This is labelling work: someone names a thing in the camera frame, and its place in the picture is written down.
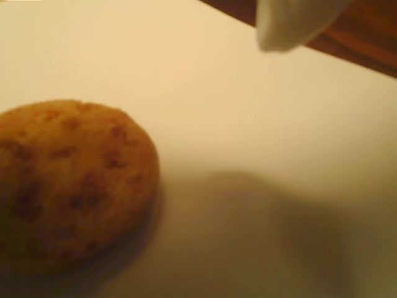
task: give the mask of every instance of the white surface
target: white surface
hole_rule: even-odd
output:
[[[318,35],[352,0],[257,0],[256,26],[264,51],[286,52]]]
[[[254,29],[193,0],[2,3],[0,45],[1,110],[121,107],[161,155],[147,249],[49,297],[396,297],[397,81],[261,55]]]

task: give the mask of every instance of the wooden table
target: wooden table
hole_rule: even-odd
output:
[[[255,25],[256,0],[202,0]],[[355,0],[308,47],[397,78],[397,1]]]

